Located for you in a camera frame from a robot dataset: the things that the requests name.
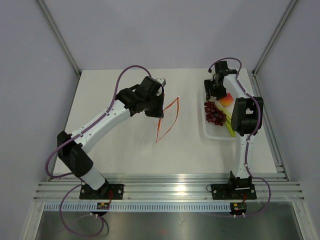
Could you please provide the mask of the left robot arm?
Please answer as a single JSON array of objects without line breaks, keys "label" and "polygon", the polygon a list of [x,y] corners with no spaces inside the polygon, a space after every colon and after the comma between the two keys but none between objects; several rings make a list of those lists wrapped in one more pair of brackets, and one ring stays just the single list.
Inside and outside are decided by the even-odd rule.
[{"label": "left robot arm", "polygon": [[108,194],[108,181],[94,167],[89,152],[113,128],[135,114],[143,112],[147,117],[162,118],[165,85],[164,78],[146,76],[140,84],[120,90],[111,106],[83,127],[57,136],[58,158],[86,183],[95,198],[103,199]]}]

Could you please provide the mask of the clear zip top bag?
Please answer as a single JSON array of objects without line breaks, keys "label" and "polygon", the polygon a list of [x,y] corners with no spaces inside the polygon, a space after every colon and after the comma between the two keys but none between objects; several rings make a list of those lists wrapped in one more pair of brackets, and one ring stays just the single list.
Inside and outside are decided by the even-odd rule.
[{"label": "clear zip top bag", "polygon": [[180,114],[180,96],[178,95],[163,109],[164,117],[145,117],[140,126],[138,150],[140,152],[162,152],[174,142],[173,130]]}]

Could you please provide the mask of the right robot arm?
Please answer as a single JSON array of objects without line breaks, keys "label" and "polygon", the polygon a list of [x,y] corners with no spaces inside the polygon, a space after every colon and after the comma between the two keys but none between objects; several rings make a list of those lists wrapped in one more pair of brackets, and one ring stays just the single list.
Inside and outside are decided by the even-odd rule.
[{"label": "right robot arm", "polygon": [[264,100],[262,97],[253,96],[241,84],[239,69],[228,67],[228,58],[224,57],[215,61],[208,72],[212,73],[210,79],[204,80],[205,114],[210,122],[220,125],[223,114],[213,111],[217,102],[231,94],[234,106],[230,119],[230,127],[235,134],[236,149],[234,167],[230,171],[226,184],[212,186],[212,193],[222,192],[232,198],[239,198],[243,193],[253,193],[253,176],[250,172],[252,148],[255,137],[262,127]]}]

